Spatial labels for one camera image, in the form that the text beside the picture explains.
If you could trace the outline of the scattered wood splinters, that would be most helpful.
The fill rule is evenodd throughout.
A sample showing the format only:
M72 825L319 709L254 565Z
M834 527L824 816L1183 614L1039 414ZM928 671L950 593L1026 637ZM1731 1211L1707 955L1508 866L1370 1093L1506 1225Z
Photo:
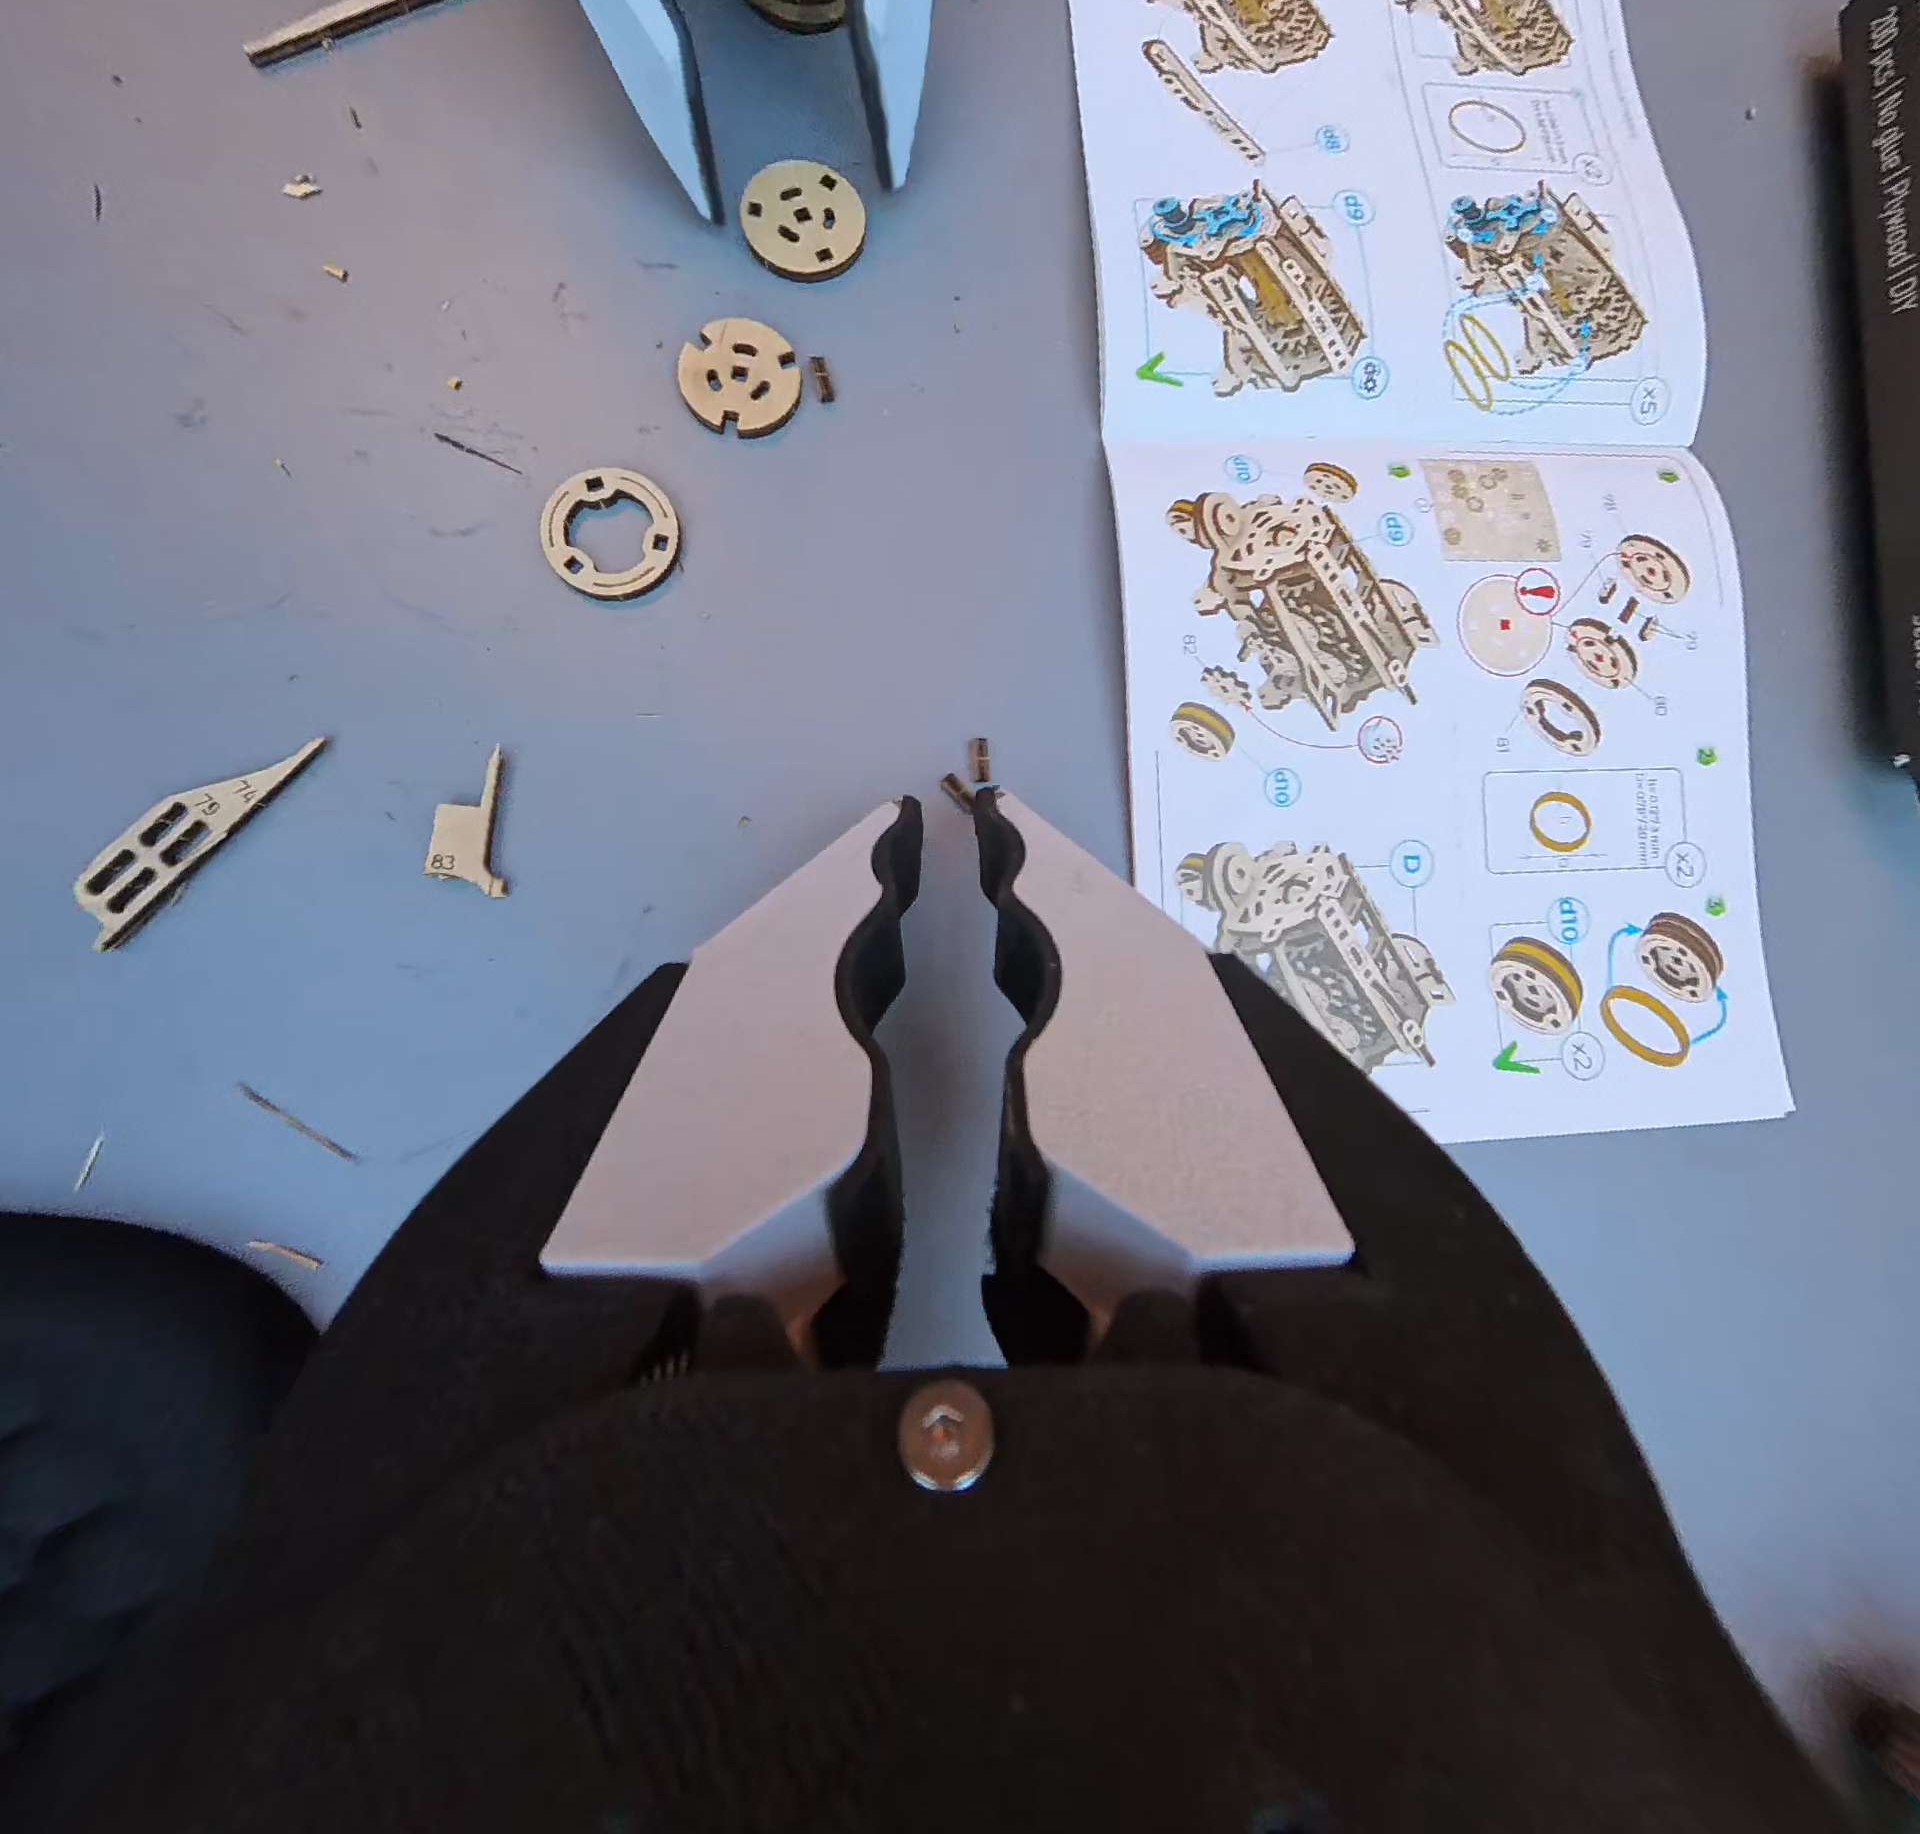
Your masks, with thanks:
M51 1179L331 1318L453 1147L758 891L788 817L746 543L771 469L700 431L713 313L803 340L598 102L267 81L87 191L43 397L81 452L17 794L54 968L21 1043ZM122 945L75 881L180 788L328 748ZM490 899L426 874L505 748Z

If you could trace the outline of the black quilted wrist rest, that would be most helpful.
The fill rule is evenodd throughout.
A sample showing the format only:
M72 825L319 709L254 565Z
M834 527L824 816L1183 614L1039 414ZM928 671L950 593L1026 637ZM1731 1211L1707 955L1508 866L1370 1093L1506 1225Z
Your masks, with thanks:
M317 1329L171 1232L2 1217L2 1734L18 1754L195 1577Z

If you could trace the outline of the black puzzle box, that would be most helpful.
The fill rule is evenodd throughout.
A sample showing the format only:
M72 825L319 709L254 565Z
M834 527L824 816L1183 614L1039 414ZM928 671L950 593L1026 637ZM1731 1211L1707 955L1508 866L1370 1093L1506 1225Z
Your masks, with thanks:
M1918 0L1850 0L1812 69L1846 695L1918 782Z

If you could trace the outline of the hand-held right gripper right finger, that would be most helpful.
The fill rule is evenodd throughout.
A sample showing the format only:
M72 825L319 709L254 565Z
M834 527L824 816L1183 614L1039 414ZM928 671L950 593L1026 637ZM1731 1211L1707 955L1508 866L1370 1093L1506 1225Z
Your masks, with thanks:
M1213 959L1006 792L974 800L1006 1058L983 1311L1010 1366L1076 1365L1138 1292L1339 1270L1339 1220Z

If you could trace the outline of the grey desk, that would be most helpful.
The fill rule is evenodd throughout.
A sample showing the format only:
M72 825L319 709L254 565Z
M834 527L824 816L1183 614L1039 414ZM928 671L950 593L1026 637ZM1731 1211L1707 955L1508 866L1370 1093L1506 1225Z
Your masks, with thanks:
M113 217L118 182L158 168L124 120L209 152L216 113L267 81L339 102L399 101L414 73L447 90L468 73L494 98L517 81L523 120L535 90L598 102L608 139L708 228L576 0L463 0L248 65L246 40L323 2L6 0L6 1205L79 1211L29 1106L54 1064L21 1043L54 959L18 902L54 810L14 792L8 744L25 708L14 671L81 494L64 472L81 452L56 447L43 416L43 397L66 405L43 300L79 269L56 237L96 244L87 191L106 182ZM1761 927L1797 1113L1459 1158L1607 1366L1744 1654L1812 1724L1842 1672L1914 1678L1914 794L1846 695L1812 176L1812 69L1846 0L1623 2L1703 282L1697 452L1746 584ZM1045 817L1118 872L1130 848L1065 0L936 0L915 163L877 201L866 259L821 287L759 275L807 320L803 340L732 313L795 345L797 414L750 440L713 434L675 377L700 431L771 469L743 547L765 556L750 601L772 604L788 678L776 782L788 817L758 891L713 932L882 800L927 800L908 993L882 1027L911 1213L894 1356L989 1360L976 1271L1019 1025L987 968L974 835L939 778L987 736ZM813 353L828 358L830 407L813 397Z

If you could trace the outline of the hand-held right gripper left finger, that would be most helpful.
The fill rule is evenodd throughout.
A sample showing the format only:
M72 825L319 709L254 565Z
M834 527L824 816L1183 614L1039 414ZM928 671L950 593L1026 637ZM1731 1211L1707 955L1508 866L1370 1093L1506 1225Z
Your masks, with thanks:
M546 1274L742 1292L821 1365L879 1365L902 1190L877 1029L904 984L921 869L908 794L696 948L542 1248Z

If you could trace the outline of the flag-shaped wooden offcut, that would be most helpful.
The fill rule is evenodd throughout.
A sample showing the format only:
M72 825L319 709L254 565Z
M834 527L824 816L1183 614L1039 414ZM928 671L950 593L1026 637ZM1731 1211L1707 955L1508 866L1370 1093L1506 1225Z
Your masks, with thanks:
M509 885L494 872L496 804L505 774L505 748L496 744L486 765L486 785L472 804L443 803L436 808L436 825L428 844L426 874L459 878L490 899L509 895Z

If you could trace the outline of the white instruction booklet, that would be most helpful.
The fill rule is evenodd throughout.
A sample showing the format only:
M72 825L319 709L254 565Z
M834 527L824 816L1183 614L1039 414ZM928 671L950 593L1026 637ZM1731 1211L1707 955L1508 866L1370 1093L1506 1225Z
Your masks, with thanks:
M1441 1142L1792 1110L1620 0L1068 0L1134 878Z

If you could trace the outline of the notched wooden disc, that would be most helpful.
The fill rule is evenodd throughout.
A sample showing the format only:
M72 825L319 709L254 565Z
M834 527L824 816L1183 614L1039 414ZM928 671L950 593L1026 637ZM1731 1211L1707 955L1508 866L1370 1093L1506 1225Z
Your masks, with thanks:
M772 327L714 317L679 358L687 408L713 434L750 440L780 431L803 407L803 366L795 345Z

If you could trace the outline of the slotted pointed wooden offcut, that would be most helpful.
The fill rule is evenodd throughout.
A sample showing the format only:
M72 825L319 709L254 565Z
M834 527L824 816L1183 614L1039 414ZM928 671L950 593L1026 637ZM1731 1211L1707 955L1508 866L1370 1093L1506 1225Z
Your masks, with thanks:
M75 881L96 922L96 949L128 942L226 840L328 748L325 736L285 761L201 788L180 788L122 832Z

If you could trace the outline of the slotted wooden disc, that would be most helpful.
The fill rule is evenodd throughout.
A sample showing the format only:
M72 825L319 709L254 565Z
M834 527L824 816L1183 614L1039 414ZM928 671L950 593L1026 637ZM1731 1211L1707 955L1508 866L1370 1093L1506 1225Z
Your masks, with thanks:
M759 167L738 201L738 224L767 273L797 282L845 275L862 253L867 215L854 185L825 160Z

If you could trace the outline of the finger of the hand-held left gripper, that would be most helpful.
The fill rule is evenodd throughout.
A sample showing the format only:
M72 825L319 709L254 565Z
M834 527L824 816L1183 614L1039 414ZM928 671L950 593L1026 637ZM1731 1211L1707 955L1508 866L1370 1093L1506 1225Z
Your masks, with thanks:
M696 50L675 0L580 0L647 134L710 224L726 222Z
M852 55L885 191L902 191L923 102L935 0L849 0Z

